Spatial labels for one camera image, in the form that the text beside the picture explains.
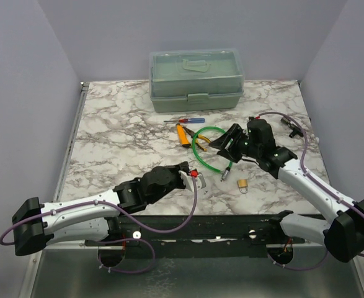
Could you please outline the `green cable lock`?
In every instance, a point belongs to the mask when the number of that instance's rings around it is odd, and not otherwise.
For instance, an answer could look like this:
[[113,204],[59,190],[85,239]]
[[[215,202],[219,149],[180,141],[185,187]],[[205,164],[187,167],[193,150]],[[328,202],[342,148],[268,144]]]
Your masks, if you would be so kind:
[[213,131],[217,131],[217,132],[221,132],[221,133],[226,133],[225,130],[219,128],[219,127],[215,127],[215,126],[206,126],[203,127],[201,129],[199,129],[192,137],[192,151],[193,154],[195,156],[195,158],[198,160],[199,163],[201,163],[204,167],[206,167],[207,169],[216,172],[218,174],[221,174],[221,182],[225,181],[231,171],[231,168],[233,166],[233,162],[229,162],[228,166],[225,168],[225,170],[221,171],[218,168],[214,168],[213,166],[209,165],[208,163],[206,163],[198,154],[198,151],[196,149],[196,144],[195,141],[198,139],[198,136],[201,135],[202,132],[205,132],[207,130],[213,130]]

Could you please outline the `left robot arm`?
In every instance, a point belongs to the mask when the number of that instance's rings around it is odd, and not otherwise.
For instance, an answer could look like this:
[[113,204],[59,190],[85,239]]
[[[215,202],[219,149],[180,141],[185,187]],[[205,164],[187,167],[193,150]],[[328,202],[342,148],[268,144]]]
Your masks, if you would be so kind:
[[91,197],[64,203],[27,199],[12,216],[15,254],[31,255],[48,245],[73,240],[114,245],[121,231],[109,219],[143,211],[175,189],[191,188],[189,174],[189,164],[184,161],[157,166],[142,177]]

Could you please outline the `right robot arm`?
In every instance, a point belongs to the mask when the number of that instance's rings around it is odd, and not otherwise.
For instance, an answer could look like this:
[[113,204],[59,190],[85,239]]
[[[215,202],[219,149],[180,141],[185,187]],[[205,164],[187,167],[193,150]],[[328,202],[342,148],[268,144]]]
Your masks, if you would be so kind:
[[325,246],[344,263],[364,251],[364,200],[357,202],[312,174],[291,150],[276,144],[266,120],[250,118],[246,129],[233,124],[209,146],[233,163],[244,158],[254,160],[260,169],[300,193],[322,215],[319,220],[289,211],[282,213],[268,229],[273,242],[302,238]]

